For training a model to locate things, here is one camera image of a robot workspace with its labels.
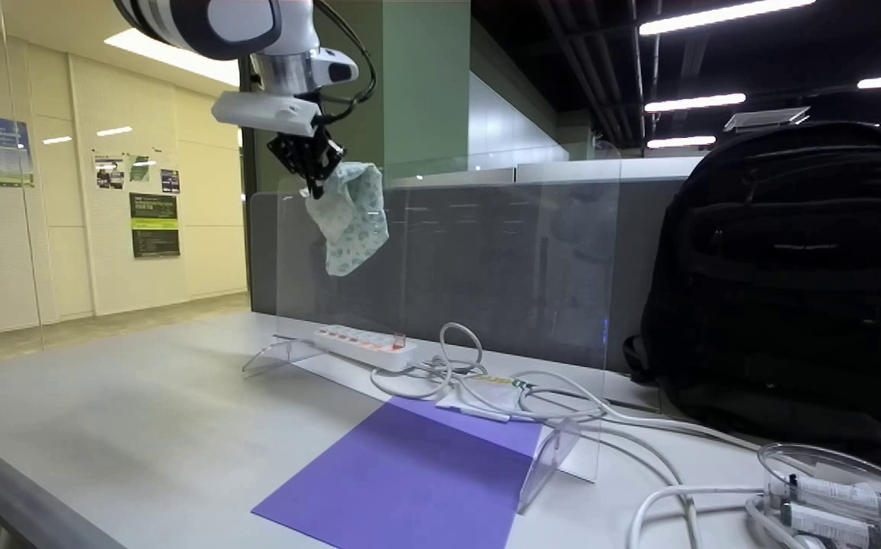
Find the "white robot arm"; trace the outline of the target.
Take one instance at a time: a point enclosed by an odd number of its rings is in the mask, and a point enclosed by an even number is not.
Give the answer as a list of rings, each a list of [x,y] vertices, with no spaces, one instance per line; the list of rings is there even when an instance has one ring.
[[[209,60],[246,60],[253,89],[221,92],[214,120],[236,128],[271,131],[267,148],[312,198],[344,159],[329,128],[344,109],[326,111],[322,92],[353,82],[358,65],[321,43],[314,11],[334,10],[326,0],[113,0],[116,11],[144,36],[186,48]]]

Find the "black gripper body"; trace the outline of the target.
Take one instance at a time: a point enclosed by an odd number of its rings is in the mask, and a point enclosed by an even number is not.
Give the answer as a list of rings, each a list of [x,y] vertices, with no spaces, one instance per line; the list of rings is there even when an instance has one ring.
[[[267,144],[267,152],[289,173],[303,181],[312,198],[322,194],[322,184],[331,177],[331,170],[344,159],[344,148],[331,140],[326,128],[321,128],[314,136],[277,134]]]

